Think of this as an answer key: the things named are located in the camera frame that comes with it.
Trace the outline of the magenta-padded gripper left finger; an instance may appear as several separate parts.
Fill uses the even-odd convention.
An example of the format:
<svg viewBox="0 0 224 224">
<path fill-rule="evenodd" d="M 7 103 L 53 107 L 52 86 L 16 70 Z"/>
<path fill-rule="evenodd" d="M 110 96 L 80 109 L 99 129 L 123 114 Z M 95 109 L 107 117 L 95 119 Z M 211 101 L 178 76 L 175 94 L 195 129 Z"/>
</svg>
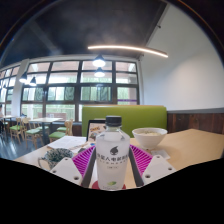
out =
<svg viewBox="0 0 224 224">
<path fill-rule="evenodd" d="M 95 159 L 96 147 L 92 146 L 78 153 L 73 158 L 62 159 L 51 170 L 51 173 L 76 185 L 88 188 L 92 178 Z"/>
</svg>

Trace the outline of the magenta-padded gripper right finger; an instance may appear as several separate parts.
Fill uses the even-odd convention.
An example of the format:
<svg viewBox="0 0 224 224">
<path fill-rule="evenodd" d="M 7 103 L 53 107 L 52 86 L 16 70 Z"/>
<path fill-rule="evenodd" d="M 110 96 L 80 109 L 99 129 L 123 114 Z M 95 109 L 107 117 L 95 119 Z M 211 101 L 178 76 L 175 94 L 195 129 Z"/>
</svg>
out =
<svg viewBox="0 0 224 224">
<path fill-rule="evenodd" d="M 134 145 L 129 147 L 129 159 L 137 187 L 150 184 L 176 171 L 161 155 L 152 156 Z"/>
</svg>

